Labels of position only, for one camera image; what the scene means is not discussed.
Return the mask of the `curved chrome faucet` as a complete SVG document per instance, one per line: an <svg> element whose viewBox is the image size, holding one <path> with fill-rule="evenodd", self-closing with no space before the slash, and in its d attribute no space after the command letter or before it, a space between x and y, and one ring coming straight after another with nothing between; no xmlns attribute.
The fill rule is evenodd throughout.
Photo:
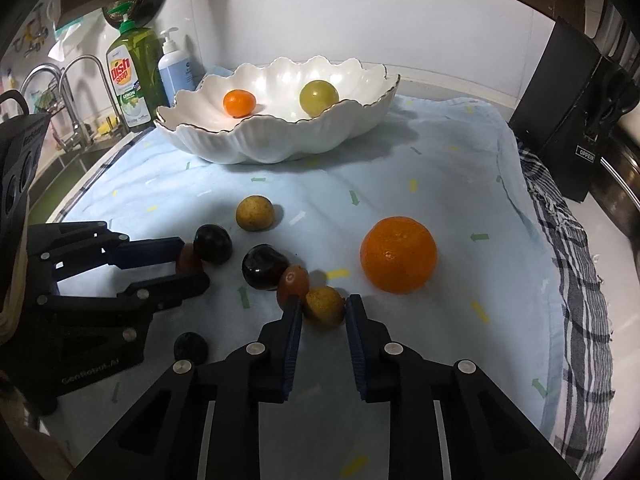
<svg viewBox="0 0 640 480"><path fill-rule="evenodd" d="M114 116L119 122L119 129L112 136L124 136L128 132L104 63L96 55L76 56L63 65L62 73L70 85L79 117L86 126L95 132L100 119Z"/></svg>

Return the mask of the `black knife block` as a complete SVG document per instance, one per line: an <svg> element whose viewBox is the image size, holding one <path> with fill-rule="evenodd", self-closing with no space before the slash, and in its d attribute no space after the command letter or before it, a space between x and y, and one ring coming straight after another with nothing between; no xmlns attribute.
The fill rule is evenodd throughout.
<svg viewBox="0 0 640 480"><path fill-rule="evenodd" d="M562 195L581 203L606 137L638 103L639 87L626 70L560 18L509 126Z"/></svg>

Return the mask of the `steel sink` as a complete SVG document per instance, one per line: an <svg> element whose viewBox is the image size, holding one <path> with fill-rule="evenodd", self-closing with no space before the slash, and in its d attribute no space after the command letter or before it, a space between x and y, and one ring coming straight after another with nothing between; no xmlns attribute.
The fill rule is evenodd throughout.
<svg viewBox="0 0 640 480"><path fill-rule="evenodd" d="M29 189L28 223L46 223L74 185L118 139L98 141L91 148L63 153L40 172Z"/></svg>

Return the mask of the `green dish soap bottle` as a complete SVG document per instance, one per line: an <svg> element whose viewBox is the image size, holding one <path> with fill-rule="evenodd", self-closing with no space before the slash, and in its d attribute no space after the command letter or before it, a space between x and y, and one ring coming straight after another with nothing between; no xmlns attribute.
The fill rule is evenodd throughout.
<svg viewBox="0 0 640 480"><path fill-rule="evenodd" d="M167 104L158 62L163 55L152 28L138 26L131 17L132 3L115 6L122 16L119 36L106 52L106 64L122 116L130 131L153 125L156 109Z"/></svg>

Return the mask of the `green round fruit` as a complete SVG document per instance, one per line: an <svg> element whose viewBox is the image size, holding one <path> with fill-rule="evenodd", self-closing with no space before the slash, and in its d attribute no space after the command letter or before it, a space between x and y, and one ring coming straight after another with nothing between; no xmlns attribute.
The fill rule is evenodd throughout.
<svg viewBox="0 0 640 480"><path fill-rule="evenodd" d="M325 80L312 80L299 93L299 104L310 117L315 118L340 100L333 84Z"/></svg>

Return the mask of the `tan longan fruit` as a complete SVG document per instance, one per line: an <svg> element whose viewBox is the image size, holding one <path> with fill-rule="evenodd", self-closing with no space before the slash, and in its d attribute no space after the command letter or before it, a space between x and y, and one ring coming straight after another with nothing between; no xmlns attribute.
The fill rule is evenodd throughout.
<svg viewBox="0 0 640 480"><path fill-rule="evenodd" d="M330 286L311 289L306 295L306 315L314 327L329 330L341 324L345 316L345 300Z"/></svg>
<svg viewBox="0 0 640 480"><path fill-rule="evenodd" d="M245 231L268 230L274 222L273 204L265 196L247 196L236 207L235 220Z"/></svg>

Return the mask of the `large orange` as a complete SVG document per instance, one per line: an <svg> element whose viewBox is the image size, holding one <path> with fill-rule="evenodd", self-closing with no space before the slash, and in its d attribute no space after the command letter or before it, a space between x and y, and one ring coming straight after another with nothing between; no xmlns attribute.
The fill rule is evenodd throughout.
<svg viewBox="0 0 640 480"><path fill-rule="evenodd" d="M408 217L379 221L360 245L360 266L369 282L383 292L405 295L432 277L437 246L431 232Z"/></svg>

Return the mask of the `blue pump soap bottle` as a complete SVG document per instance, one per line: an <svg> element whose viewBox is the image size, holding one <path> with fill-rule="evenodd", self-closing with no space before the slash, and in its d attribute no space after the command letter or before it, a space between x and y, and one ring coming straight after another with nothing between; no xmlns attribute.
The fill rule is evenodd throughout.
<svg viewBox="0 0 640 480"><path fill-rule="evenodd" d="M169 27L160 32L163 55L157 67L169 105L174 104L176 94L180 90L195 89L190 55L185 50L181 50L171 38L171 34L177 30L177 27Z"/></svg>

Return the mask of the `checkered dish cloth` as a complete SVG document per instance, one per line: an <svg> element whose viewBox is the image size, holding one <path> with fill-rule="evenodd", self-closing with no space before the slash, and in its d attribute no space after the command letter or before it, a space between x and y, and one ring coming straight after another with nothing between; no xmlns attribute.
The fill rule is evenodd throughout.
<svg viewBox="0 0 640 480"><path fill-rule="evenodd" d="M605 451L612 387L608 304L588 235L542 161L518 142L527 191L560 274L564 361L559 414L551 442L582 479L594 477Z"/></svg>

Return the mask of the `light blue towel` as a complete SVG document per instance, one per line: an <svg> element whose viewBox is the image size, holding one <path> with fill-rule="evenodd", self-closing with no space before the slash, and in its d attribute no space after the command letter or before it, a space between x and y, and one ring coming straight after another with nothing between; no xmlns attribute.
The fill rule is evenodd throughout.
<svg viewBox="0 0 640 480"><path fill-rule="evenodd" d="M251 195L273 204L268 230L235 220ZM437 264L408 295L374 287L360 266L372 226L408 217L432 233ZM46 419L73 463L111 429L170 364L185 332L218 361L256 339L280 310L246 284L241 262L269 244L304 266L314 286L358 294L393 339L432 361L475 362L545 436L558 412L564 328L559 272L527 191L515 136L483 101L398 96L373 130L317 157L221 166L148 133L70 207L66 220L104 221L135 240L194 237L223 226L231 259L209 270L209 290L154 318L142 364L63 396Z"/></svg>

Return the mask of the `yellow sponge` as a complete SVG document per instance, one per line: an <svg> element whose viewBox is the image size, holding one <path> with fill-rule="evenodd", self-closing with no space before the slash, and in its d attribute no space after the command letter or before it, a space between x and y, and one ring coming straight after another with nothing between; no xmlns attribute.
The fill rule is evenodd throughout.
<svg viewBox="0 0 640 480"><path fill-rule="evenodd" d="M111 136L119 129L119 122L114 116L106 116L96 123L95 136Z"/></svg>

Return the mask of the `small orange mandarin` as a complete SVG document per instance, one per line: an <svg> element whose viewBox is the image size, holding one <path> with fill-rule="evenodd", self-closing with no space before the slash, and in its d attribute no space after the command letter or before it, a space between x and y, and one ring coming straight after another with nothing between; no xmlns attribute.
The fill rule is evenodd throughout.
<svg viewBox="0 0 640 480"><path fill-rule="evenodd" d="M253 93L242 89L234 89L224 95L222 105L231 117L244 118L254 113L257 101Z"/></svg>

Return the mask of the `white scalloped bowl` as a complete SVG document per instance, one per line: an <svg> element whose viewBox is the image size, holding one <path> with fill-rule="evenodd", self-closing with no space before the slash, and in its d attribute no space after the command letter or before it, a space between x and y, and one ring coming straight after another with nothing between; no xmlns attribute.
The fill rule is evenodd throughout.
<svg viewBox="0 0 640 480"><path fill-rule="evenodd" d="M300 90L312 80L329 81L340 96L315 118L299 104ZM385 65L364 67L356 58L337 64L320 55L300 63L244 63L228 77L209 74L194 91L180 90L173 106L157 107L155 125L175 148L214 164L276 164L326 153L372 130L390 109L399 83L400 76ZM222 100L234 89L254 94L253 114L227 114Z"/></svg>

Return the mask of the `tall chrome faucet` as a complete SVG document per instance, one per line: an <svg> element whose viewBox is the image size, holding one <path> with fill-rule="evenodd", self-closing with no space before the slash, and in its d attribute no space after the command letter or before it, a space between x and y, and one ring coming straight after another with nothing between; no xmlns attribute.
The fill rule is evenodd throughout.
<svg viewBox="0 0 640 480"><path fill-rule="evenodd" d="M20 85L20 92L24 98L28 96L28 88L32 81L41 74L48 74L51 77L47 88L42 90L35 99L34 110L43 112L54 117L58 113L66 112L70 118L72 131L66 138L58 134L58 130L52 129L52 136L58 147L65 153L73 151L80 146L88 148L91 143L91 136L84 122L80 119L76 110L75 101L70 91L70 85L62 70L51 63L42 63L33 68Z"/></svg>

